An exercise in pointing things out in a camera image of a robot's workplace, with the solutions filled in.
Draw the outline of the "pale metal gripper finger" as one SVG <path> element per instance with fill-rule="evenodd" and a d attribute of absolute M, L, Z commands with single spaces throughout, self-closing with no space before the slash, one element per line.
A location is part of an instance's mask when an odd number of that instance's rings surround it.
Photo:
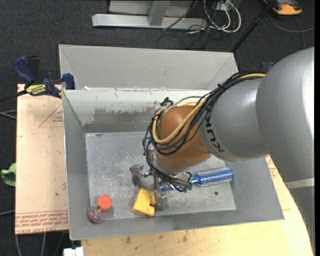
<path fill-rule="evenodd" d="M 140 176 L 134 174 L 131 177 L 131 181 L 135 186 L 147 186 L 149 184 L 149 176 Z"/>
<path fill-rule="evenodd" d="M 132 174 L 147 174 L 148 171 L 145 169 L 144 164 L 134 164 L 129 168 Z"/>

